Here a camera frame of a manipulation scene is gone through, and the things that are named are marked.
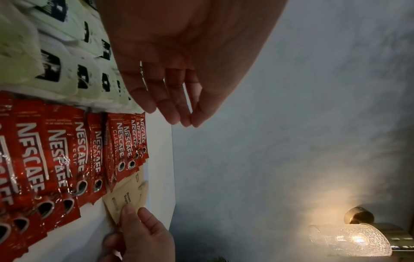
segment gray wall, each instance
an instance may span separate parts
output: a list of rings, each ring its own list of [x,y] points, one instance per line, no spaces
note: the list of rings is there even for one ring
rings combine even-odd
[[[291,0],[217,115],[173,128],[177,257],[348,261],[306,227],[356,205],[408,228],[413,124],[414,2]]]

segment wall lamp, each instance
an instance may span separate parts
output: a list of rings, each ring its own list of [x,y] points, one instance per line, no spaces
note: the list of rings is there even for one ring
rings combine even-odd
[[[414,258],[414,239],[402,228],[374,223],[374,215],[356,207],[344,217],[344,225],[311,225],[311,241],[328,256],[397,256]]]

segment white surface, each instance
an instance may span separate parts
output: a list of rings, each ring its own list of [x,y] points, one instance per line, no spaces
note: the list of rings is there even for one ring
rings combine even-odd
[[[171,126],[158,111],[147,115],[146,120],[150,154],[144,165],[145,179],[149,180],[146,206],[169,228],[175,206]],[[16,261],[96,261],[104,236],[112,231],[102,200],[83,206],[81,215],[80,219],[50,232]]]

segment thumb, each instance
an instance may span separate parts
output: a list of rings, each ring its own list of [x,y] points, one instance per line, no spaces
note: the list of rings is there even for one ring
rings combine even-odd
[[[121,228],[127,249],[137,246],[143,238],[149,236],[148,229],[139,220],[132,204],[127,204],[122,209]]]

